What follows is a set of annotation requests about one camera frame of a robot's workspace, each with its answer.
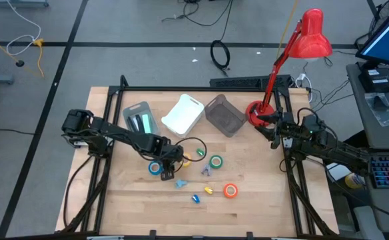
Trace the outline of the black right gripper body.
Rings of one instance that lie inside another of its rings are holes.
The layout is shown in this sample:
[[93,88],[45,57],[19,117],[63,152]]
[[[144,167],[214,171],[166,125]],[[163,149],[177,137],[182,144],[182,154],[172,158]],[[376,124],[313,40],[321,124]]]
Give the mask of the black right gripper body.
[[283,112],[280,126],[280,138],[284,147],[292,147],[295,144],[298,126],[294,122],[292,112]]

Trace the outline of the small black computer box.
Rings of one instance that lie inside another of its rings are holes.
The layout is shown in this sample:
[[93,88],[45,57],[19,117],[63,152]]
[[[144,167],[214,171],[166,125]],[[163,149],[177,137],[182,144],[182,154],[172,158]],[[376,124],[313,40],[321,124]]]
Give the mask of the small black computer box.
[[366,93],[389,92],[389,68],[360,68],[359,80]]

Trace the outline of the white plastic bin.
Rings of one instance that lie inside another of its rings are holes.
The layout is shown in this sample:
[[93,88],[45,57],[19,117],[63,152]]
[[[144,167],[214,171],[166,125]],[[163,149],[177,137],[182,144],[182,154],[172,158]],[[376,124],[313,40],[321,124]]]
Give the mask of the white plastic bin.
[[185,138],[202,117],[204,105],[187,94],[182,94],[169,113],[161,118],[162,124],[177,137]]

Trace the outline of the green tape roll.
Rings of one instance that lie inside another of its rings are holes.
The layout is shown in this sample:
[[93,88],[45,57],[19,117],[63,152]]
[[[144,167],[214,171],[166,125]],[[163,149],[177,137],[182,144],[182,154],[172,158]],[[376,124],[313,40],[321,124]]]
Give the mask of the green tape roll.
[[220,155],[213,155],[210,158],[209,164],[213,169],[220,169],[223,164],[223,158]]

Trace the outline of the black stapler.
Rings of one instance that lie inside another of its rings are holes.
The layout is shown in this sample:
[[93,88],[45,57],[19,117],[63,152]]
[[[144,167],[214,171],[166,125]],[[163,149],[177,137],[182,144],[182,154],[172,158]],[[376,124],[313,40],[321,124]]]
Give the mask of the black stapler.
[[134,132],[140,132],[142,129],[142,123],[139,121],[139,115],[129,117],[129,122]]

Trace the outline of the black aluminium table frame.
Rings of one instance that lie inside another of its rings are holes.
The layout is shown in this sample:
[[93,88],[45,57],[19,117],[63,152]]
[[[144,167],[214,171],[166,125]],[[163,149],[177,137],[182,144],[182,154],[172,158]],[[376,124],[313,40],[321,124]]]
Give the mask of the black aluminium table frame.
[[[120,127],[126,127],[122,111],[126,107],[146,101],[160,128],[160,135],[180,140],[162,123],[164,117],[177,103],[182,94],[187,94],[207,105],[219,94],[239,111],[244,111],[253,101],[260,100],[264,91],[246,89],[224,90],[210,87],[128,87],[123,91],[121,110],[118,112]],[[279,168],[284,159],[282,144],[271,149],[270,142],[251,124],[245,123],[233,137],[224,136],[206,120],[204,113],[199,122],[189,131],[188,137],[198,137],[207,146],[207,158],[188,167],[182,167],[175,178],[161,181],[151,175],[149,162],[143,160],[129,145],[117,143],[113,149],[111,171],[105,193],[102,220],[98,231],[87,235],[124,236],[125,240],[136,236],[148,237],[156,231],[157,239],[184,237],[297,237],[308,233],[306,211],[300,200],[297,212],[293,211],[292,199],[286,173]],[[202,175],[201,169],[210,156],[224,159],[220,169],[212,170],[210,177]],[[67,203],[67,217],[73,218],[87,198],[91,173],[95,160],[76,175]],[[303,163],[309,200],[327,226],[338,233],[325,170],[322,165],[309,160]],[[181,179],[188,184],[180,189],[175,182]],[[223,187],[234,183],[238,195],[229,199]],[[209,195],[204,188],[213,189]],[[198,195],[200,203],[192,200]]]

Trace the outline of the dark translucent plastic bin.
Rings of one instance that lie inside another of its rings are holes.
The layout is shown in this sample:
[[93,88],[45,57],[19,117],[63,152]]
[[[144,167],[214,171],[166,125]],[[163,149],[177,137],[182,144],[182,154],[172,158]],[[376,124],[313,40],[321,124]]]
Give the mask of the dark translucent plastic bin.
[[206,119],[226,137],[233,137],[246,122],[245,114],[223,94],[217,95],[204,108]]

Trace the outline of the grey plastic bin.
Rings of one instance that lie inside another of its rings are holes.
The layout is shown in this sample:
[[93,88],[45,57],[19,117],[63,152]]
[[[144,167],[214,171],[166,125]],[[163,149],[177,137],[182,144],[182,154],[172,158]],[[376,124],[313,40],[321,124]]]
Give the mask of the grey plastic bin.
[[158,135],[160,133],[160,129],[155,121],[155,118],[154,118],[153,113],[149,107],[149,104],[146,101],[137,103],[137,104],[130,106],[130,107],[127,107],[126,109],[123,110],[123,117],[124,117],[125,123],[127,124],[127,128],[130,131],[133,131],[131,126],[130,126],[129,117],[132,117],[134,115],[139,115],[139,121],[142,123],[142,129],[139,133],[145,133],[144,127],[143,127],[143,122],[142,122],[142,115],[144,115],[144,114],[147,114],[149,116],[150,124],[151,124],[151,134]]

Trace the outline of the yellow lidded container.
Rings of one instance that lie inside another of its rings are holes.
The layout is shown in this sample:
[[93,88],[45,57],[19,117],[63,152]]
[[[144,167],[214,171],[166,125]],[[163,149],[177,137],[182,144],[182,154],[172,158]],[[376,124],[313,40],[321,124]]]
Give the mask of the yellow lidded container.
[[344,182],[351,189],[360,189],[366,186],[364,178],[355,173],[350,173],[345,176]]

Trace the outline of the clear plastic bag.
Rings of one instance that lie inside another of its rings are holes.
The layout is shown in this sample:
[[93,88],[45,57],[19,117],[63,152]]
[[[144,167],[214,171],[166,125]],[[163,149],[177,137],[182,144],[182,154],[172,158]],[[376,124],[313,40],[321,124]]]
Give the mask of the clear plastic bag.
[[389,127],[389,102],[384,93],[365,93],[364,98],[381,127]]

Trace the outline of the black power strip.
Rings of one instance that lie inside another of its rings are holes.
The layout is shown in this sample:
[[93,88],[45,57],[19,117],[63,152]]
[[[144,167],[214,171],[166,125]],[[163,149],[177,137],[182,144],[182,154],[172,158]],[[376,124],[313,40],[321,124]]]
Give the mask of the black power strip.
[[265,90],[268,86],[269,76],[251,77],[227,77],[215,78],[209,81],[211,87],[237,88],[237,89],[258,89]]

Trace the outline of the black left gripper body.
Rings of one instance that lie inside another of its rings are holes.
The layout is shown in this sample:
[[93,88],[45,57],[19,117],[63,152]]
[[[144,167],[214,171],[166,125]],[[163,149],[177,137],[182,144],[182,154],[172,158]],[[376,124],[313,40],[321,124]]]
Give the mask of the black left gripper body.
[[175,163],[183,161],[183,147],[175,146],[169,152],[164,154],[162,160],[163,170],[161,172],[161,181],[171,180],[175,177]]

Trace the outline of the white paper sheet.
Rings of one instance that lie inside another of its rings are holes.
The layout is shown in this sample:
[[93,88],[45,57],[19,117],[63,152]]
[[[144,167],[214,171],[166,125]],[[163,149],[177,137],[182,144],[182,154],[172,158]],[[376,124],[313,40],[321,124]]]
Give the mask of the white paper sheet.
[[328,176],[332,181],[343,179],[351,173],[347,167],[337,163],[328,164],[326,169],[328,170]]

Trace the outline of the orange tape roll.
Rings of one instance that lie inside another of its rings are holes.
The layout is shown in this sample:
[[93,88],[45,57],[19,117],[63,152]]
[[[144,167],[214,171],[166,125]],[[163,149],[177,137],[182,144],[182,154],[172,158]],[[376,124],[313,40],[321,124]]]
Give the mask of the orange tape roll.
[[229,199],[235,198],[238,195],[238,187],[234,183],[227,183],[223,187],[223,193]]

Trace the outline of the blue tape roll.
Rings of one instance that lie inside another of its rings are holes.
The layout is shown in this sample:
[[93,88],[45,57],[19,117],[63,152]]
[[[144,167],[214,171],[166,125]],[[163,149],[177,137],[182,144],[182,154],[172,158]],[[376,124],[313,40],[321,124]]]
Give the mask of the blue tape roll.
[[163,167],[159,162],[152,161],[149,164],[148,170],[151,175],[160,175],[163,171]]

